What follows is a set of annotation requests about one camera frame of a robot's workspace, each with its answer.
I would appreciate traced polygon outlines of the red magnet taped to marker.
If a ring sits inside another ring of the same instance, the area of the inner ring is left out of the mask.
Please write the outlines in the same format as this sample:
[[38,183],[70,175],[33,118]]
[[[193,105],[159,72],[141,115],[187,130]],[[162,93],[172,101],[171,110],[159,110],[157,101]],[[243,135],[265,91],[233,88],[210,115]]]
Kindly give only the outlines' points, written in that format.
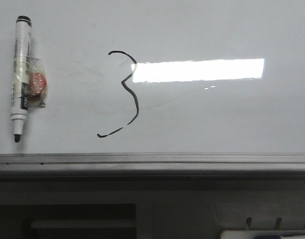
[[28,59],[29,73],[29,106],[46,108],[47,77],[41,59],[30,57]]

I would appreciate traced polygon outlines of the white black whiteboard marker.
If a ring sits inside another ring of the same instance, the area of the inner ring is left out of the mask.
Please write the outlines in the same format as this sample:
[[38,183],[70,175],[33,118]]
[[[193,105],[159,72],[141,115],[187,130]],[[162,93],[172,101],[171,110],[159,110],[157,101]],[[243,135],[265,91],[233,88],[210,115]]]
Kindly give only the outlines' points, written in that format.
[[11,97],[11,121],[14,142],[20,142],[23,126],[28,115],[29,57],[31,50],[32,23],[28,16],[20,15],[15,23],[15,43]]

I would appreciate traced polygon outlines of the grey whiteboard marker tray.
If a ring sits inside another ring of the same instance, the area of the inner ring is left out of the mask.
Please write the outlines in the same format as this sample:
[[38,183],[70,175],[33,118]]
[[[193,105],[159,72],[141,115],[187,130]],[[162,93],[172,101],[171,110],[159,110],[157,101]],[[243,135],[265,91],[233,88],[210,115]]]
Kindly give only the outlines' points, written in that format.
[[305,231],[305,177],[0,180],[0,239]]

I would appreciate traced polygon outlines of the white whiteboard with aluminium frame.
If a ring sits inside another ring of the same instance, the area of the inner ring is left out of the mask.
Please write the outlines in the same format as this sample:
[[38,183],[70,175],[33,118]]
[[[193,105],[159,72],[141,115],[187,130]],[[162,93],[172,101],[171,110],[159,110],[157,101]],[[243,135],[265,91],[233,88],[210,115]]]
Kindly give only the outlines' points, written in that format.
[[[15,21],[48,81],[20,142]],[[305,176],[305,0],[0,0],[0,178]]]

